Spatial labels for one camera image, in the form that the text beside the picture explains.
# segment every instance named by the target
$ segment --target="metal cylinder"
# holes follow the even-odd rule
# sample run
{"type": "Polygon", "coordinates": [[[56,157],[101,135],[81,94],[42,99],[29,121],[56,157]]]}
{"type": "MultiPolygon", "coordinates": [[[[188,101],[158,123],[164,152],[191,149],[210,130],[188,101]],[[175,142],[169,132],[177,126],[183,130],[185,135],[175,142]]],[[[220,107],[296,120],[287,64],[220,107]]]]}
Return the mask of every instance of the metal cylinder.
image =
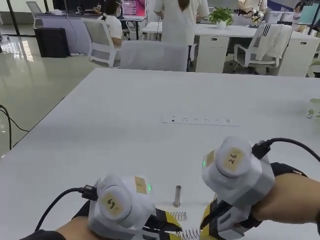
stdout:
{"type": "Polygon", "coordinates": [[[173,206],[176,208],[180,207],[180,196],[181,196],[181,186],[177,185],[175,187],[175,195],[174,195],[174,202],[173,202],[173,206]]]}

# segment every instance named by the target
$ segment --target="number label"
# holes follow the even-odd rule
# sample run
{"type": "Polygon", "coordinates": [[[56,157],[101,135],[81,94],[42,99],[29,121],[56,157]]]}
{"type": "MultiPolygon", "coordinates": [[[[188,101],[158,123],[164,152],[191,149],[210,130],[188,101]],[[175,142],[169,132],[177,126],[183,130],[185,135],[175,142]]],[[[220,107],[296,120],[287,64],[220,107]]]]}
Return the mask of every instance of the number label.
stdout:
{"type": "Polygon", "coordinates": [[[232,147],[223,161],[223,166],[226,169],[235,172],[243,158],[244,153],[240,149],[232,147]]]}
{"type": "Polygon", "coordinates": [[[124,210],[121,202],[111,192],[108,192],[101,200],[101,202],[105,206],[109,214],[114,217],[121,214],[124,210]]]}
{"type": "Polygon", "coordinates": [[[134,180],[135,180],[136,192],[139,194],[147,194],[146,180],[138,176],[135,176],[134,180]]]}
{"type": "Polygon", "coordinates": [[[110,199],[108,200],[108,204],[110,205],[110,209],[113,209],[114,206],[116,205],[115,202],[114,202],[114,200],[113,200],[112,198],[110,198],[110,199]]]}
{"type": "Polygon", "coordinates": [[[206,156],[206,167],[209,167],[215,161],[215,150],[206,156]]]}

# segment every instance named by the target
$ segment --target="power strip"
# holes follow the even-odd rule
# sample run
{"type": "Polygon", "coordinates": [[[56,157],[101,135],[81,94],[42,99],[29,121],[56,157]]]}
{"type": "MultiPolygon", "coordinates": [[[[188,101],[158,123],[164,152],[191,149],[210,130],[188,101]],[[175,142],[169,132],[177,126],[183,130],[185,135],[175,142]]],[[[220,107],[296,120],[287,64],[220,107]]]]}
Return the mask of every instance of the power strip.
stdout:
{"type": "Polygon", "coordinates": [[[185,115],[162,115],[162,122],[165,124],[192,124],[192,125],[210,125],[210,126],[229,126],[239,127],[231,119],[222,119],[218,117],[199,117],[185,115]]]}

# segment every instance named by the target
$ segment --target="office desk partition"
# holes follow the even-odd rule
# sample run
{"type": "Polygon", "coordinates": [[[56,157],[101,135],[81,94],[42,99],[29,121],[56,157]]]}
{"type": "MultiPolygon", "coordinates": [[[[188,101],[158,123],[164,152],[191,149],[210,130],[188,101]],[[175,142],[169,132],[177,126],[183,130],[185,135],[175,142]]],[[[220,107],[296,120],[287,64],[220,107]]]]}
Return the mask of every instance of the office desk partition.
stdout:
{"type": "MultiPolygon", "coordinates": [[[[224,30],[212,24],[199,24],[195,35],[200,36],[196,72],[222,73],[226,61],[230,38],[252,38],[257,29],[247,26],[230,25],[224,30]]],[[[145,34],[161,34],[162,22],[150,22],[143,30],[145,34]]],[[[270,68],[274,76],[305,77],[320,39],[294,31],[280,65],[270,68]]]]}

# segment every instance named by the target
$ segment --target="white desk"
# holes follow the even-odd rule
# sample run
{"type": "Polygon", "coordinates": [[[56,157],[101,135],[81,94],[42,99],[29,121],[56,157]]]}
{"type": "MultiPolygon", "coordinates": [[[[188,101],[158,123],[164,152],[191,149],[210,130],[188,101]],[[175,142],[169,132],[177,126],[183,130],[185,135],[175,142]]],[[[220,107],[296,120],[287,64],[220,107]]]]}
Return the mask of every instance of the white desk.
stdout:
{"type": "MultiPolygon", "coordinates": [[[[288,137],[319,153],[320,130],[306,118],[319,89],[314,78],[97,68],[0,160],[0,233],[30,234],[58,194],[108,173],[148,177],[158,206],[186,211],[182,226],[197,228],[214,196],[201,178],[203,156],[230,135],[288,137]],[[162,123],[172,113],[228,117],[240,127],[162,123]],[[180,208],[172,207],[176,185],[180,208]]],[[[320,180],[319,163],[297,146],[277,143],[269,158],[320,180]]],[[[43,228],[64,224],[84,202],[65,196],[43,228]]],[[[313,224],[264,222],[243,240],[318,238],[313,224]]]]}
{"type": "MultiPolygon", "coordinates": [[[[196,72],[222,73],[224,69],[229,38],[252,38],[257,29],[230,25],[219,30],[212,24],[199,24],[195,35],[200,36],[196,72]]],[[[161,34],[162,22],[150,22],[143,30],[146,34],[161,34]]],[[[274,76],[305,77],[312,63],[320,39],[314,36],[293,32],[280,65],[270,68],[274,76]]]]}

